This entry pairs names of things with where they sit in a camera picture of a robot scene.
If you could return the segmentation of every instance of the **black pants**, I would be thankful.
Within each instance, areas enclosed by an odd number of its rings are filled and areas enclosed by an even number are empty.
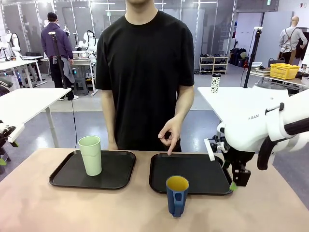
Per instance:
[[[52,79],[55,83],[55,88],[63,88],[61,72],[60,72],[58,63],[53,64],[53,58],[52,57],[49,59],[49,63],[50,63],[51,76],[52,76]],[[65,76],[64,79],[65,79],[67,87],[71,88],[71,86],[72,86],[71,81],[69,81],[69,79],[66,76]],[[74,94],[73,94],[73,91],[71,90],[68,93],[68,100],[70,101],[73,98],[74,98]]]
[[[291,52],[280,52],[279,53],[279,58],[284,58],[284,63],[288,64],[290,62],[291,58]]]

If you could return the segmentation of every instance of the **stool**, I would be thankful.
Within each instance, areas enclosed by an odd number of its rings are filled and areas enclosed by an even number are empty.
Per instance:
[[[75,78],[74,95],[88,95],[88,88],[84,78]]]

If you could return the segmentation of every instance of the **chin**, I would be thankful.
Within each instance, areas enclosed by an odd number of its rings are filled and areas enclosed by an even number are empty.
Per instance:
[[[128,3],[132,5],[144,5],[152,0],[126,0]]]

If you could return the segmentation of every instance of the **beige tabletop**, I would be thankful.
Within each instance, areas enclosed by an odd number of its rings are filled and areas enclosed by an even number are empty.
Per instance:
[[[308,232],[309,212],[276,169],[248,162],[247,187],[228,196],[188,196],[181,218],[149,186],[150,158],[122,190],[57,188],[48,178],[73,149],[39,149],[0,182],[0,232]]]

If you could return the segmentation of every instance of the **finger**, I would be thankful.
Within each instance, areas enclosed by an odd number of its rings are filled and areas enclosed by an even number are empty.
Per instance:
[[[173,139],[171,141],[171,144],[169,146],[169,150],[168,150],[168,155],[169,156],[172,154],[172,151],[173,151],[174,147],[176,146],[176,143],[177,143],[177,138],[173,137]]]
[[[172,142],[171,139],[160,139],[160,140],[165,146],[170,146]]]
[[[163,129],[160,131],[160,133],[158,134],[158,138],[164,138],[165,133],[170,129],[169,125],[166,123],[163,127]]]

